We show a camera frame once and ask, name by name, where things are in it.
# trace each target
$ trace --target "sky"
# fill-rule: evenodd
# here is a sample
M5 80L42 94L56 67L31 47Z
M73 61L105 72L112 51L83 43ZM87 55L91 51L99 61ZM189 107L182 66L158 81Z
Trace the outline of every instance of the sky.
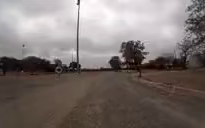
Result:
M184 35L189 0L81 0L80 63L108 67L123 41L141 40L146 60L172 54ZM59 58L76 48L76 0L0 0L0 56Z

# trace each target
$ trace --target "road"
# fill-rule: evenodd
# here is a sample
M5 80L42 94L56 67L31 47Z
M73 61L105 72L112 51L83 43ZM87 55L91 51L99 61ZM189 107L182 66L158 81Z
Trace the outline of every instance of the road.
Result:
M202 96L160 94L128 73L57 81L0 101L0 128L205 128Z

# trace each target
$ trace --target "dry grass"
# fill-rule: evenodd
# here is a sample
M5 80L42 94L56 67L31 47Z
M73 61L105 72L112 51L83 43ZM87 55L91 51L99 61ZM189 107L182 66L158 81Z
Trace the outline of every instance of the dry grass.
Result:
M147 73L145 79L205 91L205 70L163 71Z

